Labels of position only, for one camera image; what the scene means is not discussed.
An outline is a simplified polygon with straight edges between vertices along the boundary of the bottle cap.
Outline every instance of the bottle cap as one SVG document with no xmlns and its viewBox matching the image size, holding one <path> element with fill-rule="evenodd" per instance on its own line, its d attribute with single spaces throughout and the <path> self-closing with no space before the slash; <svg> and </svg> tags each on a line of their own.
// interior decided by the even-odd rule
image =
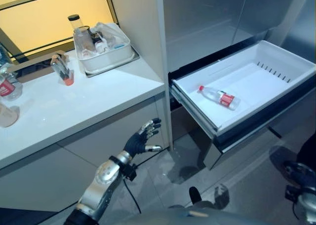
<svg viewBox="0 0 316 225">
<path fill-rule="evenodd" d="M 74 15 L 71 15 L 68 17 L 68 20 L 70 20 L 70 21 L 76 21 L 78 19 L 80 19 L 78 14 L 74 14 Z"/>
</svg>

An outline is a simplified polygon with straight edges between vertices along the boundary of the plastic water bottle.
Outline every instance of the plastic water bottle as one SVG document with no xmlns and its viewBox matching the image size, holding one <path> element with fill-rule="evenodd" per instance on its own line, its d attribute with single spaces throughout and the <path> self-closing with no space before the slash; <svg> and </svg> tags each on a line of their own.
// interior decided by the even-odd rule
<svg viewBox="0 0 316 225">
<path fill-rule="evenodd" d="M 23 85 L 6 67 L 0 68 L 0 96 L 6 100 L 15 100 L 22 94 Z"/>
<path fill-rule="evenodd" d="M 235 110 L 240 104 L 239 98 L 233 95 L 229 95 L 222 90 L 204 86 L 200 86 L 198 90 L 205 98 L 212 100 L 220 105 L 223 105 L 231 110 Z"/>
</svg>

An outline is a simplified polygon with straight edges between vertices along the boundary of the white cabinet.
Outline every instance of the white cabinet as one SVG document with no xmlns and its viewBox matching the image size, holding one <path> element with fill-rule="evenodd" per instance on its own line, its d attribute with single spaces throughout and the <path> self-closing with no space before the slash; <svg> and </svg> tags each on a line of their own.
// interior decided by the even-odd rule
<svg viewBox="0 0 316 225">
<path fill-rule="evenodd" d="M 166 141 L 166 121 L 160 103 L 162 97 L 163 95 L 151 97 L 58 142 L 58 144 L 95 166 L 99 166 L 110 156 L 118 155 L 127 140 L 145 122 L 159 117 L 162 119 L 159 134 L 150 138 L 147 144 L 169 146 Z M 136 155 L 132 162 L 141 163 L 154 154 L 148 152 Z"/>
<path fill-rule="evenodd" d="M 81 197 L 95 171 L 53 144 L 0 170 L 0 207 L 61 211 Z"/>
</svg>

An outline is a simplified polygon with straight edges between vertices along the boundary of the stainless steel panel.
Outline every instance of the stainless steel panel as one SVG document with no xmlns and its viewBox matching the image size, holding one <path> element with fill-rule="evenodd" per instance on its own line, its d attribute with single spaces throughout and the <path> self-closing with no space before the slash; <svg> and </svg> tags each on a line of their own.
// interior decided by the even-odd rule
<svg viewBox="0 0 316 225">
<path fill-rule="evenodd" d="M 315 62 L 315 0 L 306 0 L 282 48 Z"/>
<path fill-rule="evenodd" d="M 163 0 L 172 72 L 232 44 L 244 0 Z"/>
<path fill-rule="evenodd" d="M 233 43 L 279 25 L 291 2 L 292 0 L 246 0 Z"/>
</svg>

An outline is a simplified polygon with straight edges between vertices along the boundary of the gray floor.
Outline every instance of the gray floor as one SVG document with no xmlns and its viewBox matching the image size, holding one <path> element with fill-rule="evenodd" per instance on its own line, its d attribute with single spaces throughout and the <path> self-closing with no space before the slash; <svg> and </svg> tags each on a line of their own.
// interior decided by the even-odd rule
<svg viewBox="0 0 316 225">
<path fill-rule="evenodd" d="M 189 206 L 188 191 L 191 186 L 198 188 L 203 200 L 216 203 L 215 189 L 224 185 L 229 192 L 225 211 L 275 225 L 296 225 L 291 203 L 284 199 L 288 182 L 270 158 L 281 146 L 297 153 L 314 131 L 313 118 L 302 120 L 299 125 L 289 129 L 282 139 L 264 129 L 252 143 L 265 142 L 269 147 L 262 147 L 246 158 L 241 151 L 210 171 L 203 167 L 201 156 L 210 140 L 201 129 L 196 129 L 175 141 L 174 152 L 164 151 L 142 164 L 136 179 L 127 184 L 142 211 L 168 208 L 175 204 Z M 59 213 L 41 225 L 63 224 L 72 209 Z M 136 214 L 138 210 L 122 183 L 100 224 L 112 224 Z"/>
</svg>

